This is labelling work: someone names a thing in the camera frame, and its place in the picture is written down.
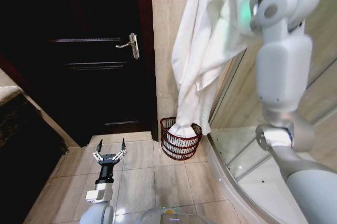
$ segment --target door lever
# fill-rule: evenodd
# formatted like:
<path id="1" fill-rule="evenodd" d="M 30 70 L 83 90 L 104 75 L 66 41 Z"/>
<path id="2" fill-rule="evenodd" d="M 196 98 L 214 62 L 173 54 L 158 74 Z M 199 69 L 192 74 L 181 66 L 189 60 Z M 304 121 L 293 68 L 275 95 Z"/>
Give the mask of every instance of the door lever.
<path id="1" fill-rule="evenodd" d="M 123 45 L 116 45 L 116 48 L 120 49 L 120 48 L 124 48 L 126 46 L 131 46 L 132 48 L 132 53 L 133 53 L 133 57 L 135 59 L 138 59 L 139 58 L 139 50 L 138 50 L 138 43 L 137 43 L 137 35 L 134 34 L 134 33 L 131 33 L 129 35 L 129 39 L 130 41 L 126 44 L 123 44 Z"/>

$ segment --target red wicker basket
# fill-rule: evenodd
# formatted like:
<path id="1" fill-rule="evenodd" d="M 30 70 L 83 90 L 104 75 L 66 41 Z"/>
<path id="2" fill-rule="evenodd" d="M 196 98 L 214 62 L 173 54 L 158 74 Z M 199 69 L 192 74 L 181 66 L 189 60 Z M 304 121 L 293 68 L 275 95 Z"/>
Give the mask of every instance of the red wicker basket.
<path id="1" fill-rule="evenodd" d="M 175 124 L 176 117 L 163 118 L 160 120 L 162 132 L 162 149 L 169 157 L 175 160 L 186 160 L 191 158 L 196 152 L 199 141 L 202 137 L 201 127 L 192 124 L 196 136 L 183 138 L 172 135 L 169 129 Z"/>

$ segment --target white towel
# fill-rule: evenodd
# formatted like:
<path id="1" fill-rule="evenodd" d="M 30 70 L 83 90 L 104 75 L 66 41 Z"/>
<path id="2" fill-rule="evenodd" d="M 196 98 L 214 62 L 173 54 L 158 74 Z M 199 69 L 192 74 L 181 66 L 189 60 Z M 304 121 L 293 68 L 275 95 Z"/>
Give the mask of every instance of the white towel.
<path id="1" fill-rule="evenodd" d="M 187 0 L 172 51 L 179 107 L 170 133 L 193 137 L 192 123 L 200 125 L 204 135 L 211 131 L 217 79 L 226 62 L 253 37 L 246 11 L 249 0 Z"/>

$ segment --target door panel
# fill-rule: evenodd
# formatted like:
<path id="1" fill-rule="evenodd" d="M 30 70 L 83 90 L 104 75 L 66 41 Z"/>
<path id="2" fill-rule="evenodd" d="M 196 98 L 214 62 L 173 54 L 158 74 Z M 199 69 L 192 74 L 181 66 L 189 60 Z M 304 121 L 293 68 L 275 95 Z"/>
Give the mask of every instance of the door panel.
<path id="1" fill-rule="evenodd" d="M 92 134 L 146 131 L 156 124 L 156 103 L 149 98 L 155 76 L 148 74 L 154 60 L 149 66 L 153 55 L 144 53 L 153 51 L 153 43 L 142 37 L 148 31 L 141 25 L 140 0 L 2 2 L 1 53 L 30 84 L 33 99 L 77 143 L 87 144 Z M 115 47 L 127 43 L 131 32 L 137 34 L 138 60 L 130 46 Z"/>

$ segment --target tile floor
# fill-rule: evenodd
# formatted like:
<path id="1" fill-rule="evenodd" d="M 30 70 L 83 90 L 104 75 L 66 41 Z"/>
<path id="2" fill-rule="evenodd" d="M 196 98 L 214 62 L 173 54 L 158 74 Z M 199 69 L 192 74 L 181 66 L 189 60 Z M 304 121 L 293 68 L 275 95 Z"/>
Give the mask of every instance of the tile floor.
<path id="1" fill-rule="evenodd" d="M 127 155 L 114 168 L 115 224 L 134 223 L 144 211 L 177 207 L 186 213 L 205 215 L 218 224 L 244 224 L 246 220 L 227 200 L 213 178 L 203 139 L 196 154 L 186 161 L 170 159 L 151 140 L 151 134 L 93 136 L 85 148 L 70 148 L 62 156 L 24 224 L 76 224 L 90 203 L 86 192 L 94 188 L 99 165 L 92 152 L 103 139 L 102 153 L 116 153 L 125 137 Z"/>

